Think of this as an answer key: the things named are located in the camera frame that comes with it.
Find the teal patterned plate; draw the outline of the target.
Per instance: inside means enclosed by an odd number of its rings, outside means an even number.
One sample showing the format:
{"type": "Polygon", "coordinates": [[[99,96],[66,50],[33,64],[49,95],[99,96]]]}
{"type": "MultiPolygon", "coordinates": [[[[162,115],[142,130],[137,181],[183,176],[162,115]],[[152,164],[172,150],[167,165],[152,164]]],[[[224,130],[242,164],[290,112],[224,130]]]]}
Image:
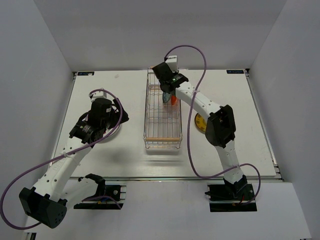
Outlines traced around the teal patterned plate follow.
{"type": "Polygon", "coordinates": [[[171,93],[168,93],[168,92],[163,92],[162,93],[162,102],[164,104],[168,103],[172,98],[172,94],[171,93]]]}

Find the orange plate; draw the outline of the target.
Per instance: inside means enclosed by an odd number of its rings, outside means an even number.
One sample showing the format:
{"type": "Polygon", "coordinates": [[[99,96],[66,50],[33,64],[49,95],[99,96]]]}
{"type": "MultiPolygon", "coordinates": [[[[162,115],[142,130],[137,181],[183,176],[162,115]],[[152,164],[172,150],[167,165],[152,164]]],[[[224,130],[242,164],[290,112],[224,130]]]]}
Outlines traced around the orange plate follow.
{"type": "Polygon", "coordinates": [[[172,95],[171,98],[170,98],[170,103],[171,103],[172,105],[175,105],[176,102],[177,102],[177,97],[174,96],[174,95],[172,95]]]}

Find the plain white plate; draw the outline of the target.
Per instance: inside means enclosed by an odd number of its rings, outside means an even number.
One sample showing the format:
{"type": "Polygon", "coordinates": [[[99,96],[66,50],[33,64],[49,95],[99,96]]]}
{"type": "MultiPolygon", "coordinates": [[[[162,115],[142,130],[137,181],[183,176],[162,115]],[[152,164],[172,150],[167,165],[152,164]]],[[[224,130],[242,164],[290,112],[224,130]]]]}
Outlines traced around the plain white plate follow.
{"type": "Polygon", "coordinates": [[[107,129],[102,138],[99,140],[99,144],[107,143],[109,141],[112,141],[114,138],[117,137],[118,133],[120,132],[121,125],[118,125],[117,128],[114,129],[114,131],[111,133],[112,129],[107,129]]]}

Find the yellow patterned plate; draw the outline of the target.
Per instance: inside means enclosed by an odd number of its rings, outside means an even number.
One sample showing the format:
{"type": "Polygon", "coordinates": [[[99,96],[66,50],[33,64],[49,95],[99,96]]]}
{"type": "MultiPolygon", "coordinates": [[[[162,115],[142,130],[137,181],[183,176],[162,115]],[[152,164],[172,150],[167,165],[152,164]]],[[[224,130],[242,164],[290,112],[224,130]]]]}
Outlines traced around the yellow patterned plate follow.
{"type": "Polygon", "coordinates": [[[196,128],[201,132],[201,133],[205,133],[206,132],[206,128],[207,128],[207,124],[206,121],[204,120],[204,118],[197,113],[194,117],[194,123],[196,128]]]}

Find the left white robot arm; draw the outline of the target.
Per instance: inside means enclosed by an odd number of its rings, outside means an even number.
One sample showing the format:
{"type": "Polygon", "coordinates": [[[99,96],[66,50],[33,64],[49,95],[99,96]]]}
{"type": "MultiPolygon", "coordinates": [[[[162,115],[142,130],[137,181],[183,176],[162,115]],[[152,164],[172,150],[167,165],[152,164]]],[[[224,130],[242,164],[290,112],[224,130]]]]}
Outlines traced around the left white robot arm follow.
{"type": "Polygon", "coordinates": [[[78,179],[74,190],[65,186],[81,161],[100,141],[107,130],[129,120],[118,98],[98,97],[91,109],[83,114],[69,133],[69,138],[51,167],[32,186],[23,188],[19,200],[25,214],[54,229],[64,219],[67,210],[86,199],[99,200],[105,196],[105,180],[89,173],[78,179]]]}

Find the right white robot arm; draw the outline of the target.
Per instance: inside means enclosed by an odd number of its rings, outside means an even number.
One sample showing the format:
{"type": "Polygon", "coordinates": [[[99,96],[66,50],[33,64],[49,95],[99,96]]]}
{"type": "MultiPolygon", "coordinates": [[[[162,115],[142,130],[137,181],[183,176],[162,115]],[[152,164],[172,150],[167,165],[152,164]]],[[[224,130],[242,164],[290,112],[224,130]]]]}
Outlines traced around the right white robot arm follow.
{"type": "Polygon", "coordinates": [[[235,150],[236,124],[232,107],[211,101],[193,87],[186,76],[172,71],[165,62],[151,69],[164,93],[174,95],[203,117],[206,122],[205,138],[215,147],[222,165],[226,195],[233,200],[238,199],[248,182],[235,150]]]}

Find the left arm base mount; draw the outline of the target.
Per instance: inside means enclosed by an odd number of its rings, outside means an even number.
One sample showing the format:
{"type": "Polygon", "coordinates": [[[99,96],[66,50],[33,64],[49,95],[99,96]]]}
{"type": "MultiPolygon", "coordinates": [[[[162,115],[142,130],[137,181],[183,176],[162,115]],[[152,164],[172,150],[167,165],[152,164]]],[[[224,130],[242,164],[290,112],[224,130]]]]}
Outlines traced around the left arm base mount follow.
{"type": "Polygon", "coordinates": [[[75,210],[121,210],[125,199],[127,186],[123,184],[106,183],[106,180],[96,174],[80,177],[78,181],[93,180],[97,185],[95,194],[76,204],[75,210]]]}

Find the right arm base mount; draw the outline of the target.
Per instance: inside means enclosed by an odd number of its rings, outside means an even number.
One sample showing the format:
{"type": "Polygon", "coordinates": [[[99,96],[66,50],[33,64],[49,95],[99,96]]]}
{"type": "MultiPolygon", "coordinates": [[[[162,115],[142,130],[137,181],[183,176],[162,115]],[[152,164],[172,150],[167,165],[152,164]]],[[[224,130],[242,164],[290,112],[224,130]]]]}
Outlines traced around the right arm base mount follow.
{"type": "Polygon", "coordinates": [[[252,184],[248,184],[238,195],[234,196],[224,184],[208,185],[204,193],[209,200],[212,213],[257,212],[257,205],[252,184]]]}

